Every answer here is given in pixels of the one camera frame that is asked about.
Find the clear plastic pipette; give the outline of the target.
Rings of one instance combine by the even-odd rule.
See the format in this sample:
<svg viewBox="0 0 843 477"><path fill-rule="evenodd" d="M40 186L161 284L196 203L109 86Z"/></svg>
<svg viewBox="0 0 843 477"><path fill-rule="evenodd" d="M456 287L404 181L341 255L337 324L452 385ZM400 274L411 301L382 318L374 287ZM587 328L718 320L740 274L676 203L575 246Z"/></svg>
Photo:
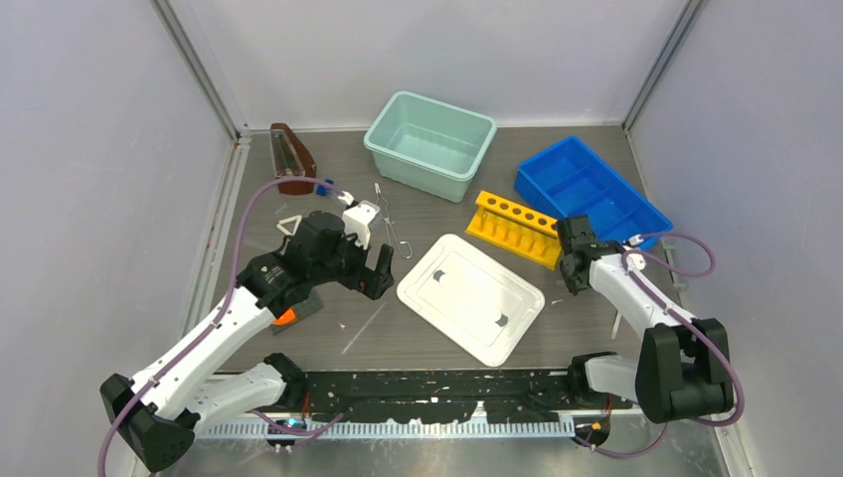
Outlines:
<svg viewBox="0 0 843 477"><path fill-rule="evenodd" d="M611 340L616 339L621 320L622 320L622 314L619 311L617 311L615 313L613 323L612 323L612 328L611 328L611 333L610 333L610 339Z"/></svg>

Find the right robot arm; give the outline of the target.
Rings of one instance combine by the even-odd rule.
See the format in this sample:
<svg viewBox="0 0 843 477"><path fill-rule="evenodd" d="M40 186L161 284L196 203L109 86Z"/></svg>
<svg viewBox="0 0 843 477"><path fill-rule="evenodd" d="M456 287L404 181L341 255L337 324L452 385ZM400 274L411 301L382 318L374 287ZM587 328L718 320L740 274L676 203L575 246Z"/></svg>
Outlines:
<svg viewBox="0 0 843 477"><path fill-rule="evenodd" d="M726 328L715 318L695 317L642 274L652 257L637 248L645 237L629 245L601 240L585 215L554 228L568 290L602 295L641 340L635 361L614 352L574 357L567 370L571 401L588 408L608 395L625 398L655 423L694 419L725 426L740 419L745 392L730 362Z"/></svg>

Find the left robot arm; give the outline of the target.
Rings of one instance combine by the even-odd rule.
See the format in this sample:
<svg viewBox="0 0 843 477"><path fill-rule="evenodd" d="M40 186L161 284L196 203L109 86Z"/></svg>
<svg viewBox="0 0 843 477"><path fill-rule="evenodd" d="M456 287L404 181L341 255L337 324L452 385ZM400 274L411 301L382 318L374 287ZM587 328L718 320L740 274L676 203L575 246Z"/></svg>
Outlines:
<svg viewBox="0 0 843 477"><path fill-rule="evenodd" d="M167 353L132 377L114 374L103 382L99 392L110 432L121 436L148 471L160 472L218 424L265 406L297 409L307 380L281 353L214 385L208 379L319 285L338 283L371 300L381 298L395 282L393 248L382 245L375 267L366 265L380 216L368 201L341 215L313 212L281 248L252 258L233 289Z"/></svg>

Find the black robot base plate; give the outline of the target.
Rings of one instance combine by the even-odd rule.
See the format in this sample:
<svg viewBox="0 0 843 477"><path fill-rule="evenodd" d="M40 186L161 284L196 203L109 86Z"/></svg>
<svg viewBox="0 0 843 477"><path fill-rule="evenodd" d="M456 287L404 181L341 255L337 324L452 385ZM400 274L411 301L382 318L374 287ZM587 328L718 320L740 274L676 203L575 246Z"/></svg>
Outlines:
<svg viewBox="0 0 843 477"><path fill-rule="evenodd" d="M587 410L595 424L575 435L594 444L605 442L610 418L632 409L632 401L583 388L579 372L561 370L454 371L318 371L295 372L279 402L254 411L261 419L269 411L290 413L287 420L268 421L277 432L303 435L309 421L360 424L457 426L478 411L489 425L551 424L562 413Z"/></svg>

